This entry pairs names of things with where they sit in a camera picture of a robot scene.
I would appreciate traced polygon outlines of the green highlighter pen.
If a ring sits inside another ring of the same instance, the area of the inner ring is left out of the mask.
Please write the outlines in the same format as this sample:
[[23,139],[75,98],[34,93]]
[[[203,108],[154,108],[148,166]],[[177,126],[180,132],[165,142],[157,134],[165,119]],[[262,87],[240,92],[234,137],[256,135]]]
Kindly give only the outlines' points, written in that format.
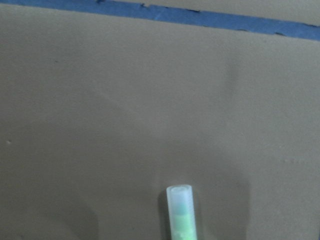
[[197,240],[193,189],[191,185],[172,185],[166,189],[172,240]]

